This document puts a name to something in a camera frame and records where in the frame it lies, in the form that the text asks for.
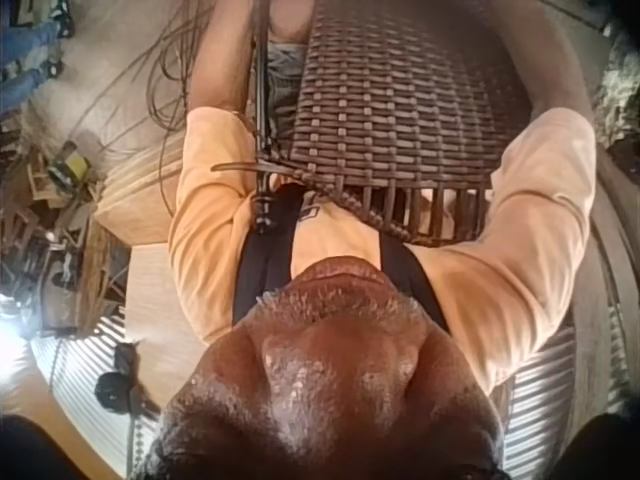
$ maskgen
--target black strap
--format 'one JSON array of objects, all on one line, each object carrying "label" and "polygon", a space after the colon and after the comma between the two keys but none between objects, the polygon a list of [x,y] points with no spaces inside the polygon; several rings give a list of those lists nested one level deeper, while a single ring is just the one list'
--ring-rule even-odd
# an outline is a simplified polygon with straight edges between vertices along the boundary
[{"label": "black strap", "polygon": [[413,252],[399,240],[381,233],[380,263],[382,271],[395,287],[405,295],[415,298],[431,319],[449,333],[431,282]]},{"label": "black strap", "polygon": [[245,240],[233,299],[233,325],[242,320],[265,292],[291,282],[291,252],[306,189],[287,184],[275,193],[272,219],[276,227],[259,234],[251,230]]}]

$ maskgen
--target jeans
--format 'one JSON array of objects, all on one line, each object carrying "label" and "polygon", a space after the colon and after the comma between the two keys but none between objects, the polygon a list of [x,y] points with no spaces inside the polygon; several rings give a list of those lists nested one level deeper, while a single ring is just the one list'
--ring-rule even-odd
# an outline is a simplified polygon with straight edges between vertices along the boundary
[{"label": "jeans", "polygon": [[[26,57],[31,50],[51,45],[58,40],[58,24],[54,21],[42,23],[34,28],[3,28],[0,34],[0,65]],[[1,85],[0,114],[18,108],[31,93],[47,81],[40,68],[27,70]]]}]

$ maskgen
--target sleeve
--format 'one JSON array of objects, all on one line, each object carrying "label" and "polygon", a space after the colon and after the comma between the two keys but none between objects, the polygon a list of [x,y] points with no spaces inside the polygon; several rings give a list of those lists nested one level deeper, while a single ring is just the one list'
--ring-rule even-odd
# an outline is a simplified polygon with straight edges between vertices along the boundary
[{"label": "sleeve", "polygon": [[596,141],[585,118],[553,109],[505,151],[475,243],[414,253],[488,393],[555,333],[589,238]]},{"label": "sleeve", "polygon": [[252,135],[233,113],[203,107],[189,114],[169,253],[182,308],[205,343],[231,328],[255,190],[253,175],[211,167],[252,161],[254,152]]}]

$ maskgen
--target lips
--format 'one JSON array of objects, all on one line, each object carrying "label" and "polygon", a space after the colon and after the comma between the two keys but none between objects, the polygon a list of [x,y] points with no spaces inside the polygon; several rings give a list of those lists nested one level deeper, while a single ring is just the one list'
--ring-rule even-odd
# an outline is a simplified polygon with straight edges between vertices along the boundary
[{"label": "lips", "polygon": [[302,272],[296,277],[294,283],[342,276],[356,277],[358,280],[369,280],[393,288],[393,284],[384,273],[369,262],[356,257],[333,257],[322,260]]}]

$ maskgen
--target orange shirt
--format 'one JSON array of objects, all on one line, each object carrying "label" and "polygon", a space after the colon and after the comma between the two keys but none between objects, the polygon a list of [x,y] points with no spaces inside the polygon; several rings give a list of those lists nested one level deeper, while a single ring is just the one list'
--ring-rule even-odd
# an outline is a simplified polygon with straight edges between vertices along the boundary
[{"label": "orange shirt", "polygon": [[[253,137],[234,114],[213,108],[190,113],[169,248],[182,307],[206,343],[231,328],[255,189],[253,174],[210,170],[253,159]],[[408,245],[487,393],[553,335],[567,311],[589,238],[595,169],[589,122],[571,110],[550,110],[505,151],[478,241],[439,249]],[[313,197],[307,201],[318,214],[298,223],[292,278],[340,255],[380,268],[377,231]]]}]

